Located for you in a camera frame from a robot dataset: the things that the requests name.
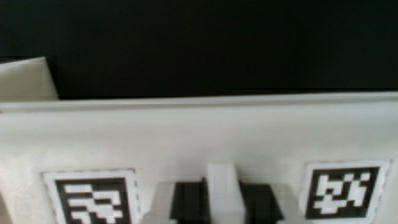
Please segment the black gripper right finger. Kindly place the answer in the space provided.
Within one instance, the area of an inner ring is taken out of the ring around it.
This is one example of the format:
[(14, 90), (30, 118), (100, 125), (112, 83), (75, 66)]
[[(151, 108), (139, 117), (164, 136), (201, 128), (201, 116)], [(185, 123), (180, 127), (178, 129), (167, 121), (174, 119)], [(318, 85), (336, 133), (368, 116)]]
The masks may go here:
[(277, 224), (284, 220), (268, 184), (240, 183), (245, 205), (245, 224)]

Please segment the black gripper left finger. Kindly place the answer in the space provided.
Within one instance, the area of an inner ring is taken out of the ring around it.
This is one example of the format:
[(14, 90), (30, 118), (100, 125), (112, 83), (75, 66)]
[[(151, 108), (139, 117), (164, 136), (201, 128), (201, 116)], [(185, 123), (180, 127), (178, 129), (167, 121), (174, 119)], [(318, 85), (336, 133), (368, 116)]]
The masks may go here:
[(206, 179), (176, 183), (169, 218), (176, 224), (210, 224)]

